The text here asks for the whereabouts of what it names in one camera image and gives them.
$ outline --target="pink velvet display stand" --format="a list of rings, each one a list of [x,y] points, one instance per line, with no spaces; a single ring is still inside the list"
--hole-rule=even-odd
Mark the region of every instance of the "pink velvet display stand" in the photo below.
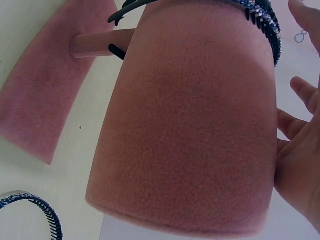
[[[108,32],[114,0],[69,0],[29,45],[0,93],[0,134],[50,164],[95,59],[70,55],[80,34]]]
[[[253,236],[268,215],[276,151],[268,39],[235,4],[157,1],[128,47],[86,200],[165,232]]]

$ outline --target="rhinestone headband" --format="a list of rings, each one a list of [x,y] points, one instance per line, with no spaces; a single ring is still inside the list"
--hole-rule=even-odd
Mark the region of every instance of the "rhinestone headband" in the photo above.
[[[0,196],[0,210],[10,204],[23,200],[29,201],[30,203],[38,206],[43,211],[49,223],[51,234],[51,236],[49,237],[50,240],[62,240],[63,233],[58,215],[46,201],[42,200],[38,196],[25,191],[9,192],[5,195]]]
[[[122,9],[113,14],[109,19],[108,23],[114,21],[115,25],[118,26],[124,15],[135,10],[141,6],[156,2],[159,0],[126,0],[123,4]],[[269,0],[227,0],[228,2],[241,5],[244,8],[245,16],[248,21],[252,21],[269,40],[269,43],[273,52],[274,66],[276,67],[281,53],[282,53],[282,42],[280,36],[280,26],[278,19],[274,13],[271,3]]]

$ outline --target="pink velvet panel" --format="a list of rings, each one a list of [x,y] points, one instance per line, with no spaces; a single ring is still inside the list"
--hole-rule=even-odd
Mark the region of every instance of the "pink velvet panel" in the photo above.
[[[50,164],[94,58],[70,55],[74,36],[111,31],[114,0],[69,0],[29,45],[0,93],[0,134]]]
[[[86,199],[105,214],[189,237],[259,233],[277,151],[275,69],[237,5],[149,4],[120,71]]]
[[[123,29],[77,35],[71,42],[70,52],[76,59],[112,56],[109,45],[114,44],[126,53],[134,33],[135,29]]]

